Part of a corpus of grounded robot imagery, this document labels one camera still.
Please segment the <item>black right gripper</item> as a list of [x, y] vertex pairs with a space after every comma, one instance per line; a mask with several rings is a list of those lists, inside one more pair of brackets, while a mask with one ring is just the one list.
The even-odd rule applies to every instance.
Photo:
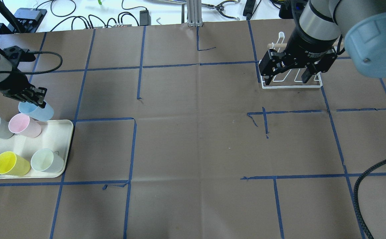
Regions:
[[293, 32], [283, 52], [268, 50], [259, 63], [265, 85], [269, 86], [276, 75], [290, 69], [306, 67], [301, 76], [302, 83], [307, 83], [319, 72], [327, 72], [337, 59], [333, 47], [336, 40], [320, 40], [303, 32]]

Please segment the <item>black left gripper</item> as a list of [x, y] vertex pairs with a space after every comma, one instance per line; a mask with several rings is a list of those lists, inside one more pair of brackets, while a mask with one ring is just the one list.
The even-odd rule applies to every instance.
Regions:
[[35, 88], [24, 74], [12, 73], [8, 76], [0, 74], [0, 80], [0, 92], [5, 97], [19, 102], [28, 102], [42, 109], [46, 107], [44, 99], [48, 89]]

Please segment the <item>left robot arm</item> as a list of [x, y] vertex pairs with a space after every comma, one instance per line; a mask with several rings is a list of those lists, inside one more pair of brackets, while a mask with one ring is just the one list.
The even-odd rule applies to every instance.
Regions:
[[45, 108], [44, 101], [47, 89], [35, 87], [27, 79], [28, 72], [18, 69], [20, 62], [35, 61], [38, 51], [11, 46], [0, 49], [0, 93], [19, 102], [28, 102]]

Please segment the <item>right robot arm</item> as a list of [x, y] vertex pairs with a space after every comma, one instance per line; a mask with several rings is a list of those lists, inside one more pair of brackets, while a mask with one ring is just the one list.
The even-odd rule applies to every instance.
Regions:
[[304, 69], [305, 84], [344, 52], [363, 76], [386, 78], [386, 0], [285, 0], [279, 17], [295, 29], [282, 52], [270, 48], [260, 61], [266, 86], [292, 69]]

